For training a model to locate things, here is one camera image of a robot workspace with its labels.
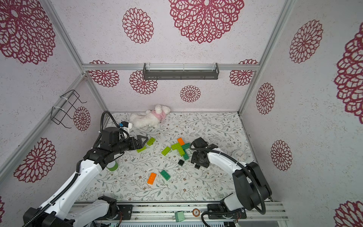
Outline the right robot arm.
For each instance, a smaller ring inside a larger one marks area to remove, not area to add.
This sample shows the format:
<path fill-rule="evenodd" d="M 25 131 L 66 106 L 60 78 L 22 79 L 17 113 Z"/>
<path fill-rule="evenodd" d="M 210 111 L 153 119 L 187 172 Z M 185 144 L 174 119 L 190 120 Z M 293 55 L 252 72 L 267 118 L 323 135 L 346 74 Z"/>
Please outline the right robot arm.
<path fill-rule="evenodd" d="M 193 151 L 191 163 L 205 168 L 216 165 L 232 177 L 235 192 L 222 200 L 228 211 L 255 209 L 262 215 L 266 214 L 265 200 L 272 191 L 257 163 L 238 161 L 202 138 L 194 140 L 190 150 Z"/>

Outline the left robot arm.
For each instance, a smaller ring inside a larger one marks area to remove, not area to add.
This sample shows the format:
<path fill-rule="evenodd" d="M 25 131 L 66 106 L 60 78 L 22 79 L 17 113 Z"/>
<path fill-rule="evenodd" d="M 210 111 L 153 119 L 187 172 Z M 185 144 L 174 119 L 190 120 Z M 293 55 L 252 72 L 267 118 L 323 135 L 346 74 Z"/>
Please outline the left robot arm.
<path fill-rule="evenodd" d="M 115 162 L 126 151 L 141 149 L 147 136 L 131 137 L 127 129 L 108 127 L 99 132 L 92 149 L 77 162 L 73 175 L 39 208 L 29 208 L 24 216 L 25 227 L 83 227 L 98 218 L 117 219 L 121 213 L 117 200 L 99 197 L 92 204 L 71 212 L 73 204 L 91 181 L 108 164 Z"/>

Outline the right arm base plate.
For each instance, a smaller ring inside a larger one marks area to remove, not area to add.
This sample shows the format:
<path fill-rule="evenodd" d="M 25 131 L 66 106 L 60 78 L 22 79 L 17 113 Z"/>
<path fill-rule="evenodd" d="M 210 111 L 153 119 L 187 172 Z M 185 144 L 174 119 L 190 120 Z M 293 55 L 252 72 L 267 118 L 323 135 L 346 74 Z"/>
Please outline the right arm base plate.
<path fill-rule="evenodd" d="M 238 210 L 232 213 L 226 206 L 219 203 L 210 203 L 207 205 L 207 210 L 211 214 L 208 214 L 209 219 L 246 219 L 247 215 L 245 210 Z"/>

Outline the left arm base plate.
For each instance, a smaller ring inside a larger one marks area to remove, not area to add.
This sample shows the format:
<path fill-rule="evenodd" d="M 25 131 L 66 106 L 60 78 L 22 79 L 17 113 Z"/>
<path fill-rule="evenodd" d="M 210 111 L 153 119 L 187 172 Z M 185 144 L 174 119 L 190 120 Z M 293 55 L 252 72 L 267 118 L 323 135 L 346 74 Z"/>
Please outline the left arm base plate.
<path fill-rule="evenodd" d="M 133 205 L 119 204 L 118 205 L 119 218 L 121 221 L 131 220 Z"/>

